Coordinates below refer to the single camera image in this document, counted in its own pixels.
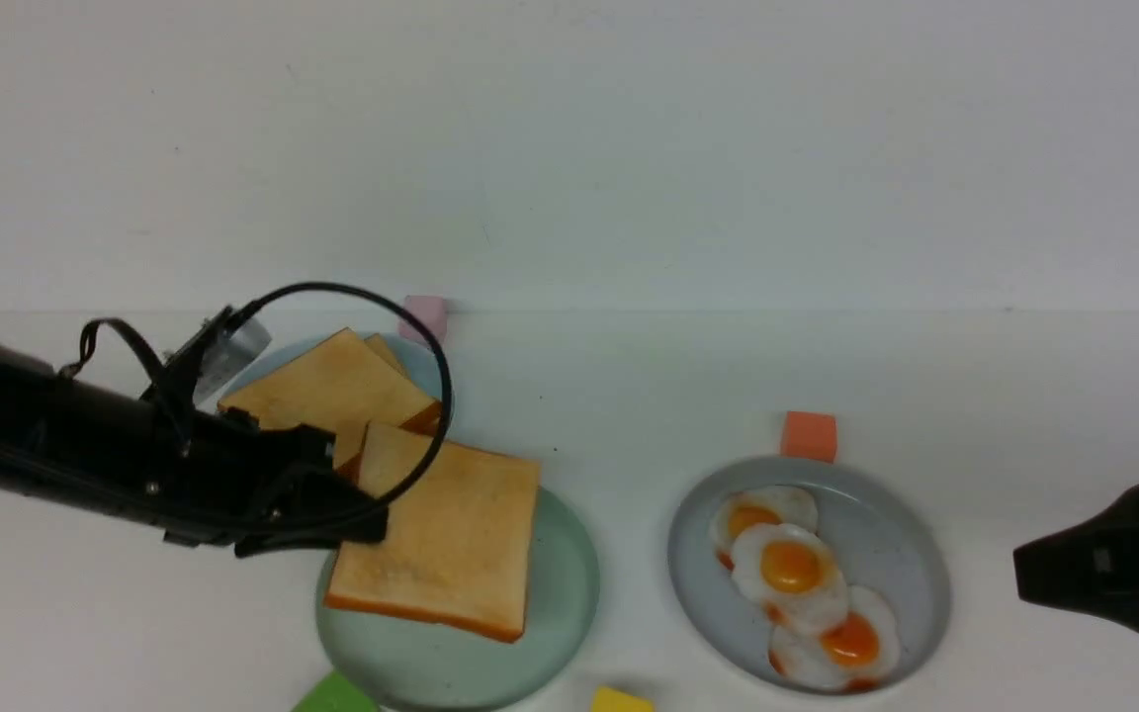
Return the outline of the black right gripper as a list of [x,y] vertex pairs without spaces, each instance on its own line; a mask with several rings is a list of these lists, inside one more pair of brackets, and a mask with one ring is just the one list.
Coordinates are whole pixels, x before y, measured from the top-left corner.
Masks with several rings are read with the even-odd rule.
[[1021,600],[1139,635],[1139,484],[1076,526],[1013,550]]

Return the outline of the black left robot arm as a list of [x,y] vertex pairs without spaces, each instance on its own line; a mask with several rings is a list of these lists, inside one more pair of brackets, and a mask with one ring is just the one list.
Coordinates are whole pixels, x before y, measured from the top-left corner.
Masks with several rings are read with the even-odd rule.
[[335,472],[331,432],[196,409],[208,357],[227,353],[204,325],[132,398],[0,344],[0,490],[238,558],[380,545],[388,510]]

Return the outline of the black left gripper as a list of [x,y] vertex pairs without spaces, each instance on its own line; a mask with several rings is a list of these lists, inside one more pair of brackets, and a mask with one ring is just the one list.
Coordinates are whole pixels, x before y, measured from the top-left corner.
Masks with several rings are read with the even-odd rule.
[[316,514],[335,490],[335,436],[313,425],[263,431],[243,411],[199,415],[185,447],[163,447],[141,465],[144,489],[167,545],[233,545],[236,559],[271,553],[329,551],[341,545],[382,545],[387,506],[331,526],[293,524],[286,533],[249,535],[248,524],[281,524]]

